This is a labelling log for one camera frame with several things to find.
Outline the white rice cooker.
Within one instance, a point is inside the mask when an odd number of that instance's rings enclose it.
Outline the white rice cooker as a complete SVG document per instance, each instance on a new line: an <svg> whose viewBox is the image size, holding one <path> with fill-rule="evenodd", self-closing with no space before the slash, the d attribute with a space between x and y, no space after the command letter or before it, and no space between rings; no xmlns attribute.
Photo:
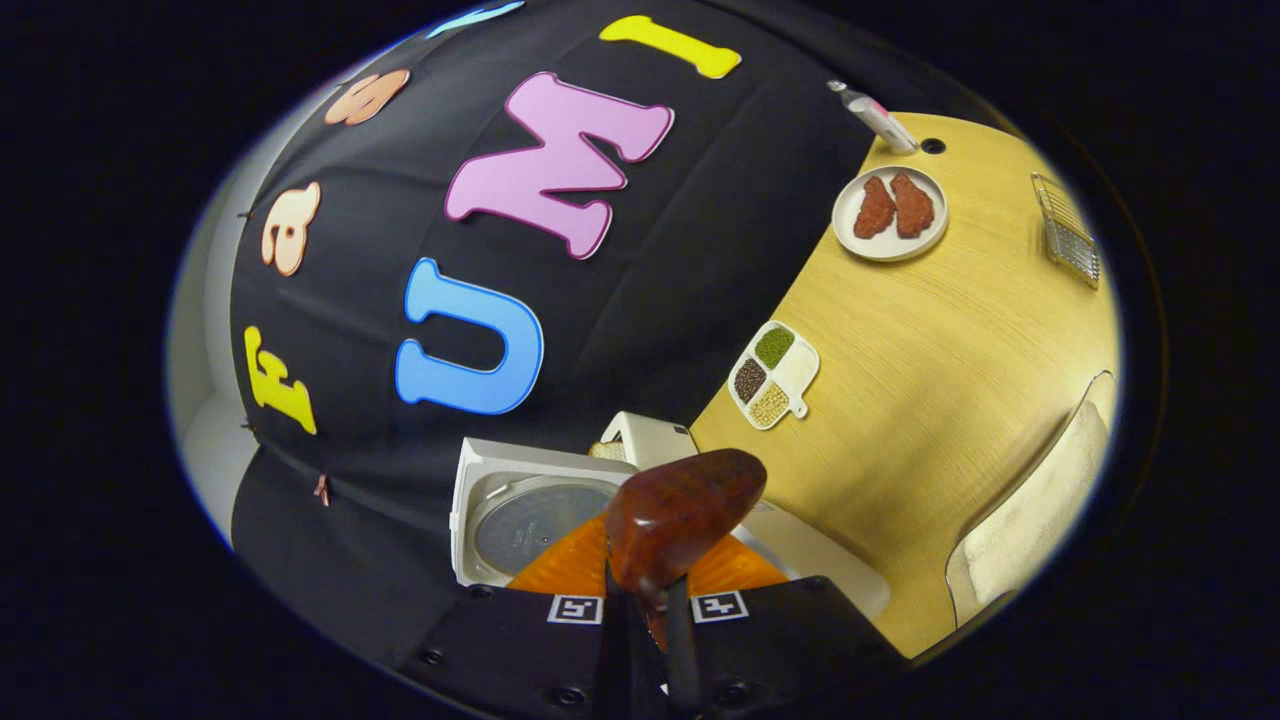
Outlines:
<svg viewBox="0 0 1280 720"><path fill-rule="evenodd" d="M507 585L541 552L605 510L627 462L489 439L461 445L449 515L451 564L462 585ZM855 553L762 500L732 532L790 580L827 577L869 619L888 582Z"/></svg>

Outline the white toaster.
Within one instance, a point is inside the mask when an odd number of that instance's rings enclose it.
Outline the white toaster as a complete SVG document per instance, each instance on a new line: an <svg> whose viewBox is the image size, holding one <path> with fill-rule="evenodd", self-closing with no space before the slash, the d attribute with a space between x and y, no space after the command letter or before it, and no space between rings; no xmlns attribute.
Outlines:
<svg viewBox="0 0 1280 720"><path fill-rule="evenodd" d="M617 413L596 442L622 441L627 464L639 471L699 454L690 430L672 421Z"/></svg>

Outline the white divided grain dish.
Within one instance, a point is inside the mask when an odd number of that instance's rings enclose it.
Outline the white divided grain dish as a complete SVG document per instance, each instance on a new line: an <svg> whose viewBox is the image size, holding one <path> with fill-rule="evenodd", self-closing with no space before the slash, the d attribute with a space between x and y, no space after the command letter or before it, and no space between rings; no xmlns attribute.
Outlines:
<svg viewBox="0 0 1280 720"><path fill-rule="evenodd" d="M769 430L785 416L804 418L804 395L817 378L817 348L790 325L767 322L733 364L724 387L746 423Z"/></svg>

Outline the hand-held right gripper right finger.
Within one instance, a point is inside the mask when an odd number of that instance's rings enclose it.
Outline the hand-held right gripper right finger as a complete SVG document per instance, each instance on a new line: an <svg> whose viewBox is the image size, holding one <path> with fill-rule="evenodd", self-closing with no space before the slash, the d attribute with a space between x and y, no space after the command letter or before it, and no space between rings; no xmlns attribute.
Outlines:
<svg viewBox="0 0 1280 720"><path fill-rule="evenodd" d="M671 594L668 692L678 717L851 720L855 703L901 673L876 628L890 584L804 521L745 521L732 537L785 582Z"/></svg>

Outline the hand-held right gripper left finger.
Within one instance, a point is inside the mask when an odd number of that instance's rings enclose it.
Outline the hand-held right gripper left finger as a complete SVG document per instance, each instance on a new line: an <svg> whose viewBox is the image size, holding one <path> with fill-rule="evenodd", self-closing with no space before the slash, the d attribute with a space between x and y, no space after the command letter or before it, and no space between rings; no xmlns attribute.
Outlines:
<svg viewBox="0 0 1280 720"><path fill-rule="evenodd" d="M631 720L627 605L596 515L517 575L474 584L396 673L483 720Z"/></svg>

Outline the round white plate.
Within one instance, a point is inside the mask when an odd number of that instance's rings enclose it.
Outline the round white plate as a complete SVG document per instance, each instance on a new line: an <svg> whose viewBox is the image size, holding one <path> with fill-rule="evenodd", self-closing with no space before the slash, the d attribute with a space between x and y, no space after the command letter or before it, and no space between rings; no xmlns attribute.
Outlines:
<svg viewBox="0 0 1280 720"><path fill-rule="evenodd" d="M904 240L897 234L895 215L893 224L876 237L870 240L855 237L852 227L864 199L864 183L870 177L878 176L884 181L890 193L893 196L890 182L900 172L909 174L931 196L934 204L934 222L932 227L914 240ZM897 263L924 254L945 236L948 223L950 206L941 184L923 170L901 165L879 167L851 179L837 195L831 213L831 227L840 245L852 255L876 263Z"/></svg>

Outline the black backdrop cloth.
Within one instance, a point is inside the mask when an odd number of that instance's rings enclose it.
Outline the black backdrop cloth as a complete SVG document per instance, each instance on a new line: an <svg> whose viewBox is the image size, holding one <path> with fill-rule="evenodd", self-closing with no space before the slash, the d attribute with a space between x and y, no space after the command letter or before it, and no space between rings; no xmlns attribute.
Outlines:
<svg viewBox="0 0 1280 720"><path fill-rule="evenodd" d="M465 438L575 452L620 411L690 424L712 401L870 150L828 79L1012 129L790 0L509 1L307 114L230 272L259 442L230 547L388 666L454 601Z"/></svg>

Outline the red meat piece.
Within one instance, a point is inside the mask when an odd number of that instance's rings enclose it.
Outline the red meat piece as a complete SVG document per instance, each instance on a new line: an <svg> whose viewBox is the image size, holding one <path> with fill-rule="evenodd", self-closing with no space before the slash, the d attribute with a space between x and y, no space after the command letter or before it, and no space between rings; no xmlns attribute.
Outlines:
<svg viewBox="0 0 1280 720"><path fill-rule="evenodd" d="M852 233L860 240L870 240L886 231L896 215L896 201L884 181L870 177L863 186L864 199L852 227Z"/></svg>
<svg viewBox="0 0 1280 720"><path fill-rule="evenodd" d="M896 231L900 238L914 240L932 227L934 204L905 172L897 173L890 182L896 202Z"/></svg>

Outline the brown wooden spoon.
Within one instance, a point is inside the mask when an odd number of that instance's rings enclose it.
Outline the brown wooden spoon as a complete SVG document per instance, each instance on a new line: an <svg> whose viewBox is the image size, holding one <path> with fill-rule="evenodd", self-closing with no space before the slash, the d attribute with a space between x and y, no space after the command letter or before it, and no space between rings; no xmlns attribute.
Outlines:
<svg viewBox="0 0 1280 720"><path fill-rule="evenodd" d="M721 448L640 471L612 498L604 515L609 577L637 600L660 651L669 588L731 534L765 483L756 456Z"/></svg>

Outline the metal wire chopstick holder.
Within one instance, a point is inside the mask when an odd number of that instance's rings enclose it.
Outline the metal wire chopstick holder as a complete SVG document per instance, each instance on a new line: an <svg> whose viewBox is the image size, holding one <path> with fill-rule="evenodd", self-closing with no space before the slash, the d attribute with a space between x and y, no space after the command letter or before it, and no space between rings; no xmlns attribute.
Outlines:
<svg viewBox="0 0 1280 720"><path fill-rule="evenodd" d="M1069 188L1039 172L1030 184L1041 209L1044 251L1051 263L1092 290L1102 281L1102 252Z"/></svg>

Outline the clear bottle with pink label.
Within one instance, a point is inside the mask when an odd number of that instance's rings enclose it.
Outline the clear bottle with pink label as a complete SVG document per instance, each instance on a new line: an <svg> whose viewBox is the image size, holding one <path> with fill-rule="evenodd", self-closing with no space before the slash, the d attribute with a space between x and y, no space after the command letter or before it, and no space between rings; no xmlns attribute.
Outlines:
<svg viewBox="0 0 1280 720"><path fill-rule="evenodd" d="M892 154L908 156L920 151L919 142L906 127L872 96L840 79L828 79L826 85L846 110L887 143Z"/></svg>

